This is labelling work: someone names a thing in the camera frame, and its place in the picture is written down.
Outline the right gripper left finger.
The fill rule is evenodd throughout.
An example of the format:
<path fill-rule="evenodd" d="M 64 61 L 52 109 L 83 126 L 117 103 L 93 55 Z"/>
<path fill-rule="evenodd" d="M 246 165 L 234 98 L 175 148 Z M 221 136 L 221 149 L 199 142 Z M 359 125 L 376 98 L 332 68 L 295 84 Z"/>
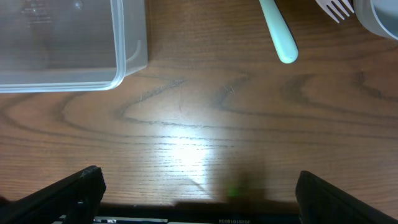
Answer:
<path fill-rule="evenodd" d="M 89 166 L 1 207 L 1 223 L 93 223 L 106 191 L 102 170 Z"/>

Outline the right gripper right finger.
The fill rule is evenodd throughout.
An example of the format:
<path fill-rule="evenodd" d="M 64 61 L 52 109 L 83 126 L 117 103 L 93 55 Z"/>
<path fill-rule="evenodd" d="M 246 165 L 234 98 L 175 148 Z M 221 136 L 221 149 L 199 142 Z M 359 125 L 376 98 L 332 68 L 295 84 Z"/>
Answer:
<path fill-rule="evenodd" d="M 303 224 L 397 224 L 395 218 L 303 170 L 295 188 Z"/>

